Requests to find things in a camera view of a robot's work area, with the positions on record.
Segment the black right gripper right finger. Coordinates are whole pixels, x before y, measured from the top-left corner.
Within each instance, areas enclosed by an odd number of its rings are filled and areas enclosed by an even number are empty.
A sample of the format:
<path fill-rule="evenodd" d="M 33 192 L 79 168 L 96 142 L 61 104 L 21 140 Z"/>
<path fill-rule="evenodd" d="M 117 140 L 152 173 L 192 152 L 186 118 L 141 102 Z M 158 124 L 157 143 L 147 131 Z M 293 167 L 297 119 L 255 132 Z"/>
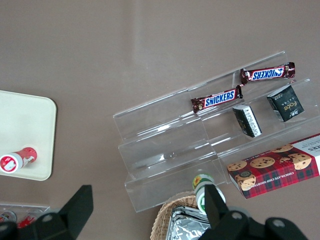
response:
<path fill-rule="evenodd" d="M 210 223 L 201 240 L 306 240 L 290 220 L 270 217 L 264 224 L 239 210 L 230 210 L 213 185 L 204 187 L 205 212 Z"/>

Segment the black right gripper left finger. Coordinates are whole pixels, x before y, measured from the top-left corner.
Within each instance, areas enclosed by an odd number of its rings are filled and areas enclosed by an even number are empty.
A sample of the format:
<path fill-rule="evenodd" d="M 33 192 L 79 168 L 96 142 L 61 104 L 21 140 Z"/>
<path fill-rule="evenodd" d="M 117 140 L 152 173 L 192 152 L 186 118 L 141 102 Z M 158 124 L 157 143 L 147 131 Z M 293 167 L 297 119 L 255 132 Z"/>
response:
<path fill-rule="evenodd" d="M 75 240 L 94 209 L 91 185 L 82 185 L 59 210 L 40 216 L 24 228 L 14 222 L 0 224 L 2 240 Z"/>

